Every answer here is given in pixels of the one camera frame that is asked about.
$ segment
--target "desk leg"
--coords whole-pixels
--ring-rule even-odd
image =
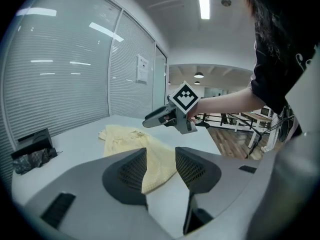
[[[260,125],[260,120],[257,120],[256,125],[254,127],[257,131],[259,131],[259,125]],[[249,146],[248,146],[249,149],[251,149],[252,144],[254,143],[256,136],[257,136],[257,133],[254,131],[252,134]]]
[[[234,129],[234,132],[235,132],[235,133],[236,133],[236,132],[237,132],[237,130],[238,130],[239,123],[240,123],[240,120],[239,120],[239,119],[237,119],[237,120],[236,120],[235,129]]]

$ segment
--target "yellow towel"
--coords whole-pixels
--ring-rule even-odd
[[[105,140],[104,157],[121,152],[146,148],[146,173],[142,181],[142,193],[148,193],[169,180],[177,171],[174,148],[162,143],[138,128],[106,125],[99,132]]]

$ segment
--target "table top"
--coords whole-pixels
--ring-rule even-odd
[[[243,112],[242,114],[244,114],[244,115],[246,115],[248,117],[251,117],[253,119],[260,120],[262,122],[271,122],[272,121],[271,118],[264,117],[262,115],[259,115],[259,114],[256,114],[256,113],[252,113],[252,112]]]
[[[11,188],[13,200],[25,205],[33,195],[68,169],[102,158],[105,141],[98,138],[98,133],[105,129],[105,125],[139,128],[173,148],[189,147],[220,155],[218,147],[205,127],[197,127],[197,132],[182,135],[174,127],[161,125],[144,128],[142,122],[143,120],[138,118],[112,115],[52,137],[56,151],[62,153],[42,167],[34,168],[24,175],[13,172]],[[169,227],[167,231],[175,238],[182,236],[182,232],[177,232],[177,229],[182,229],[188,198],[189,190],[178,173],[147,195],[149,213],[163,228]]]

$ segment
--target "forearm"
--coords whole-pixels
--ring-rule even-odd
[[[264,105],[265,103],[255,96],[250,88],[246,88],[244,90],[219,97],[201,99],[195,108],[195,114],[250,112],[260,109]]]

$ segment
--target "wooden floor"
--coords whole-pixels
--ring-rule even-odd
[[[245,157],[249,154],[250,148],[248,148],[248,145],[252,137],[252,132],[235,132],[234,130],[219,129],[214,127],[210,127],[207,130],[210,133],[214,143],[218,147],[221,155],[245,159]],[[253,150],[249,159],[260,160],[263,157],[264,153],[261,150],[261,147],[267,145],[268,138],[269,135],[262,136],[262,140]],[[274,149],[278,151],[282,145],[283,143],[277,140]]]

